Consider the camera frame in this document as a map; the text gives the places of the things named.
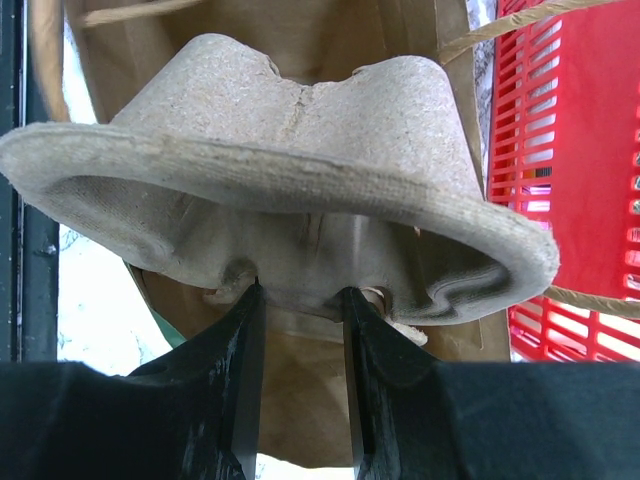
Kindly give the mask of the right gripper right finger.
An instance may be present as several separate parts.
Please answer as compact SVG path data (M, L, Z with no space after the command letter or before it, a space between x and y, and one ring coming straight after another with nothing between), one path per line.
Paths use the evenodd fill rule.
M341 293L358 479L635 479L635 363L439 360Z

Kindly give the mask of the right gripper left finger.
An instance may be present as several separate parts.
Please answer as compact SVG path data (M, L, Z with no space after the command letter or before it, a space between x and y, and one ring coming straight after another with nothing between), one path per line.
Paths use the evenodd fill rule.
M221 320L126 376L3 364L2 477L253 478L265 323L255 284Z

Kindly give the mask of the green kraft paper bag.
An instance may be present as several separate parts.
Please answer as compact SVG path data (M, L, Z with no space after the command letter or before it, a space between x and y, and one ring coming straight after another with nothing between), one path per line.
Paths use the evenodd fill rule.
M29 9L29 36L45 103L54 119L66 121L66 10L60 1L32 1ZM207 290L137 268L130 274L170 344L203 331L227 310L211 304ZM267 318L260 452L307 469L349 466L352 447L341 325L277 308L269 308ZM411 334L444 360L511 358L505 312L467 324L418 328Z

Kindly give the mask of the brown pulp cup carrier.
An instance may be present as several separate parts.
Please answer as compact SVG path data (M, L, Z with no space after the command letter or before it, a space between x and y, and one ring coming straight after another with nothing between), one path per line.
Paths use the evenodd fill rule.
M221 34L190 40L107 124L1 139L23 199L142 270L230 305L339 316L377 290L396 322L470 322L543 293L552 234L488 202L445 70L420 56L303 85Z

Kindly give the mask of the red plastic shopping basket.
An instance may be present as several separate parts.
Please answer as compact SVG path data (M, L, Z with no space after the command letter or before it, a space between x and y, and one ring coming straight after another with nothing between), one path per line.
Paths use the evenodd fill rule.
M488 194L552 232L556 286L639 298L639 5L496 42Z

